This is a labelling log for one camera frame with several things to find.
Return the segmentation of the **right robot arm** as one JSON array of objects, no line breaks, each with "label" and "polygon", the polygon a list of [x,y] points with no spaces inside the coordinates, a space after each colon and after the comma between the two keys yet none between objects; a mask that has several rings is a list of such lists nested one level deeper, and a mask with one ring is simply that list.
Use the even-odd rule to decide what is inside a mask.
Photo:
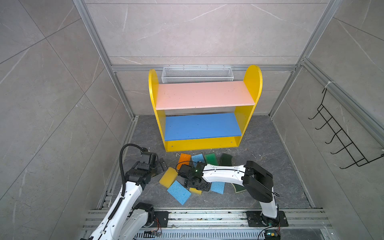
[{"label": "right robot arm", "polygon": [[230,183],[244,187],[262,208],[258,217],[261,225],[276,227],[280,223],[273,175],[253,161],[240,166],[215,166],[198,162],[195,166],[181,165],[178,176],[185,179],[186,187],[207,191],[212,183]]}]

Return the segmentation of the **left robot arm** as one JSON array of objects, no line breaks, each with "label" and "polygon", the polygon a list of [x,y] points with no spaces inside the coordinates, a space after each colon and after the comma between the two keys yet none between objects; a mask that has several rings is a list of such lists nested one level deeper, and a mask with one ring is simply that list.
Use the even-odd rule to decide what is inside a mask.
[{"label": "left robot arm", "polygon": [[[125,172],[123,153],[127,147],[139,149],[141,158]],[[154,224],[153,205],[138,203],[135,206],[134,203],[151,178],[168,169],[166,162],[146,148],[136,144],[125,144],[120,150],[119,168],[122,179],[119,195],[102,222],[88,237],[89,240],[134,240],[142,227],[151,227]]]}]

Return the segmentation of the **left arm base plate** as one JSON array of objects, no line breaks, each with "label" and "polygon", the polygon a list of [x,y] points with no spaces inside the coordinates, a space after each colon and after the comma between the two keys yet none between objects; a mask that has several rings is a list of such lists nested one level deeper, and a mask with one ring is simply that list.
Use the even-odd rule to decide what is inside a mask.
[{"label": "left arm base plate", "polygon": [[150,212],[144,227],[166,228],[168,226],[169,214],[167,211]]}]

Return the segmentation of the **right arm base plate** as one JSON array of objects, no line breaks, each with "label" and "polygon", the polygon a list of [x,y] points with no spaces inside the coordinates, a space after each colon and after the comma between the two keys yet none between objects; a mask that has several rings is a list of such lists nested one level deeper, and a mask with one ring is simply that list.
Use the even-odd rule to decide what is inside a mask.
[{"label": "right arm base plate", "polygon": [[246,211],[249,227],[288,227],[289,223],[285,212],[279,211],[273,219],[263,215],[261,211]]}]

